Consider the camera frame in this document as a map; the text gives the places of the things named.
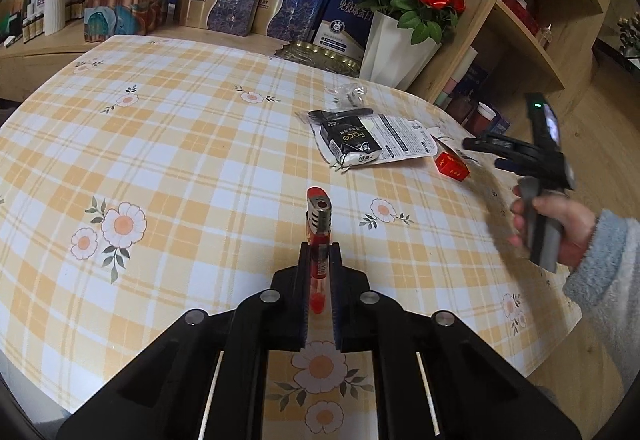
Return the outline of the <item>person's right hand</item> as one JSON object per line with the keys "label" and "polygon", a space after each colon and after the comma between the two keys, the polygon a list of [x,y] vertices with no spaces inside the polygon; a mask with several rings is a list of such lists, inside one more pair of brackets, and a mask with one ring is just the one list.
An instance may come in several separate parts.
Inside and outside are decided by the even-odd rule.
{"label": "person's right hand", "polygon": [[[509,243],[523,248],[527,243],[527,226],[525,204],[519,186],[512,189],[516,199],[511,204],[515,233],[510,236]],[[559,194],[546,194],[533,200],[533,208],[538,214],[558,220],[564,228],[560,244],[558,261],[575,271],[588,250],[592,234],[596,228],[596,215],[586,206]]]}

